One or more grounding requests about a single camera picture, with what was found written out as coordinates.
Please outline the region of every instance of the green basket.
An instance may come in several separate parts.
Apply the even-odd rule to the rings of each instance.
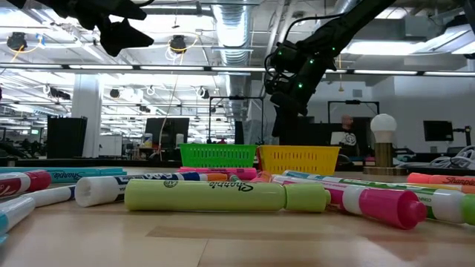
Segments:
[[[183,167],[251,168],[257,145],[181,144]]]

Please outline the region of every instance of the light bulb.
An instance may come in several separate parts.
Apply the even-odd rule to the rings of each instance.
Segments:
[[[396,120],[387,114],[379,114],[371,120],[371,131],[377,143],[392,143],[397,127]]]

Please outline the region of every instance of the white pillar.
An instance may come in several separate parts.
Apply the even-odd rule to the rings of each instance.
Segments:
[[[99,75],[76,74],[71,116],[88,118],[84,140],[84,157],[99,156],[103,86]]]

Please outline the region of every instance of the plastic basket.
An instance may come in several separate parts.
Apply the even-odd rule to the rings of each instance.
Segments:
[[[257,145],[181,144],[184,167],[251,168]]]
[[[263,170],[282,174],[285,170],[333,175],[339,147],[263,145],[259,160]]]

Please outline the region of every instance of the wooden table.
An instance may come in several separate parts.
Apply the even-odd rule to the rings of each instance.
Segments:
[[[12,229],[0,266],[475,266],[475,227],[427,221],[403,231],[336,212],[128,212],[123,203],[66,202],[38,208]]]

